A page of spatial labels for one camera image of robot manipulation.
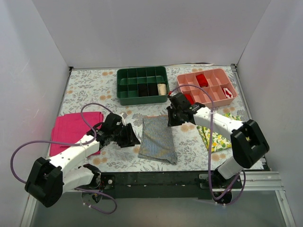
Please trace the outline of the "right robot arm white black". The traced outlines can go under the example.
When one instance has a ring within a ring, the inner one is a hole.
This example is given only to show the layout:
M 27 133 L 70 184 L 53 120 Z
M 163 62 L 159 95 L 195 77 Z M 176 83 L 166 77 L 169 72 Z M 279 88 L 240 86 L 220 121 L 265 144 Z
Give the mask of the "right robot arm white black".
M 168 96 L 168 126 L 190 122 L 197 126 L 213 126 L 213 132 L 232 144 L 232 156 L 211 173 L 212 181 L 220 188 L 227 187 L 232 178 L 243 169 L 251 168 L 268 151 L 269 144 L 258 123 L 252 119 L 242 122 L 218 113 L 201 103 L 191 104 L 182 93 Z

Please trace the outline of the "grey striped boxer underwear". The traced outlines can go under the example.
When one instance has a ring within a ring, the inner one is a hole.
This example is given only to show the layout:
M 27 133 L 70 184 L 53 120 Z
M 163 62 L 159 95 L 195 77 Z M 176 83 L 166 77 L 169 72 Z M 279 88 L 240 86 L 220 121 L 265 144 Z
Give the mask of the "grey striped boxer underwear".
M 176 165 L 172 129 L 168 126 L 168 116 L 143 117 L 143 133 L 138 157 Z

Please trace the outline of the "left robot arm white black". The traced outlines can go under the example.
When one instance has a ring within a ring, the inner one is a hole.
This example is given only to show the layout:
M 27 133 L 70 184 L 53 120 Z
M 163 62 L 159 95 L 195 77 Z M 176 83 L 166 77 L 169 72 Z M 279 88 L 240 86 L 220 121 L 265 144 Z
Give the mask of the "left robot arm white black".
M 38 158 L 31 169 L 25 190 L 45 207 L 53 206 L 67 191 L 83 186 L 93 190 L 101 186 L 101 171 L 80 162 L 115 142 L 120 148 L 139 145 L 132 125 L 124 118 L 110 113 L 78 142 L 61 153 L 45 159 Z

